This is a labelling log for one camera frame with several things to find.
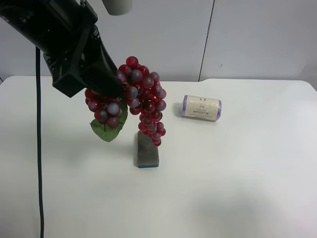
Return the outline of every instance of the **purple end cap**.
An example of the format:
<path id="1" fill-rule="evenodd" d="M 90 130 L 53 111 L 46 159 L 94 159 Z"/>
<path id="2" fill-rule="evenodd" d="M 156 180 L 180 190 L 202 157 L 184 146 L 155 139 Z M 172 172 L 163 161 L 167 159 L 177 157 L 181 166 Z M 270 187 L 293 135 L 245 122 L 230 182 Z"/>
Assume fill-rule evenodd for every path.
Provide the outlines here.
<path id="1" fill-rule="evenodd" d="M 187 95 L 185 95 L 184 100 L 183 100 L 183 110 L 182 110 L 182 115 L 185 115 L 186 111 L 186 103 L 187 103 Z"/>
<path id="2" fill-rule="evenodd" d="M 218 120 L 220 116 L 221 116 L 221 101 L 219 100 L 218 113 L 217 113 L 216 120 Z"/>

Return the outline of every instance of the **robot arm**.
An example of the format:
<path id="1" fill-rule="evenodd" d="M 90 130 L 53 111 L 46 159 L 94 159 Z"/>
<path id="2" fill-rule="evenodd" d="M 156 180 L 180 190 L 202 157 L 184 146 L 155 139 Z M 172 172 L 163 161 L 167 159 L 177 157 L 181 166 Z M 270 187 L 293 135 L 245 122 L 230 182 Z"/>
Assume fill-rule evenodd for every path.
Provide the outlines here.
<path id="1" fill-rule="evenodd" d="M 121 12 L 118 4 L 107 9 L 116 14 L 129 6 Z M 63 94 L 72 97 L 91 88 L 115 98 L 123 92 L 95 25 L 97 14 L 86 0 L 4 0 L 0 16 L 44 52 L 53 87 Z"/>

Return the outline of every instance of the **label on roll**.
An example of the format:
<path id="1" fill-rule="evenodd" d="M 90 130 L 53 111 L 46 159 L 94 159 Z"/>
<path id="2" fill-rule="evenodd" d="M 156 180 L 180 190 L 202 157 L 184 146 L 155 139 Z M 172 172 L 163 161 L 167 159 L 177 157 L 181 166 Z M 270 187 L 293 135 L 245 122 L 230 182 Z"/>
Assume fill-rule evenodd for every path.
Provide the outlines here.
<path id="1" fill-rule="evenodd" d="M 221 113 L 221 101 L 195 96 L 185 96 L 183 116 L 216 121 Z"/>

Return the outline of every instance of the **grape bunch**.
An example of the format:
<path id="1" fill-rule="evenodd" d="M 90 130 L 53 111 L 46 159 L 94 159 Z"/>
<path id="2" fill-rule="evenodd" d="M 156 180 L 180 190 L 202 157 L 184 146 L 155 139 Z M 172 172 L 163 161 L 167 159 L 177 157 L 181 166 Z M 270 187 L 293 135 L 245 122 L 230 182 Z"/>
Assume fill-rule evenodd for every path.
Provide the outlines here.
<path id="1" fill-rule="evenodd" d="M 85 91 L 86 104 L 89 110 L 95 113 L 95 119 L 109 128 L 116 128 L 120 124 L 122 116 L 120 108 L 120 97 L 109 98 L 87 88 Z"/>
<path id="2" fill-rule="evenodd" d="M 121 100 L 125 100 L 132 115 L 140 114 L 139 130 L 148 135 L 156 147 L 161 145 L 161 137 L 166 134 L 164 124 L 160 122 L 162 111 L 166 108 L 166 91 L 161 87 L 159 74 L 140 65 L 136 57 L 130 56 L 126 64 L 115 72 L 116 78 L 123 84 L 124 95 L 117 98 L 102 96 L 86 89 L 86 104 L 95 113 L 95 119 L 110 128 L 120 124 L 122 116 Z"/>
<path id="3" fill-rule="evenodd" d="M 161 137 L 166 134 L 160 122 L 166 108 L 166 91 L 161 87 L 159 74 L 140 65 L 136 57 L 130 56 L 126 64 L 119 67 L 117 78 L 124 84 L 125 99 L 132 115 L 140 114 L 139 130 L 148 135 L 155 146 L 161 145 Z"/>

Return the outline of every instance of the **black cable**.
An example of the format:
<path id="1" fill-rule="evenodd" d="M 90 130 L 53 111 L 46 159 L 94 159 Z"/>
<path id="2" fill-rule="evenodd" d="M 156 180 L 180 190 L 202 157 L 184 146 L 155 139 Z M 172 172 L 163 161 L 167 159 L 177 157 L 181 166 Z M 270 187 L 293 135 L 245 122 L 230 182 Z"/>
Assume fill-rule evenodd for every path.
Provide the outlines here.
<path id="1" fill-rule="evenodd" d="M 36 47 L 36 107 L 37 107 L 37 142 L 38 142 L 38 181 L 39 181 L 39 207 L 41 220 L 41 238 L 44 238 L 44 210 L 42 191 L 42 142 L 41 142 L 41 70 L 40 70 L 40 49 Z"/>
<path id="2" fill-rule="evenodd" d="M 215 0 L 213 0 L 213 3 L 212 3 L 211 15 L 210 15 L 210 20 L 209 20 L 209 25 L 208 25 L 208 30 L 207 30 L 207 37 L 206 37 L 206 42 L 205 42 L 205 47 L 204 47 L 204 53 L 203 53 L 203 58 L 202 58 L 202 64 L 200 65 L 200 71 L 199 71 L 198 82 L 200 82 L 200 75 L 202 74 L 203 63 L 204 63 L 204 58 L 205 58 L 205 52 L 206 52 L 206 47 L 207 47 L 207 42 L 208 42 L 208 36 L 209 36 L 209 30 L 210 30 L 210 25 L 211 25 L 211 18 L 212 18 L 212 14 L 213 14 L 214 2 L 215 2 Z"/>

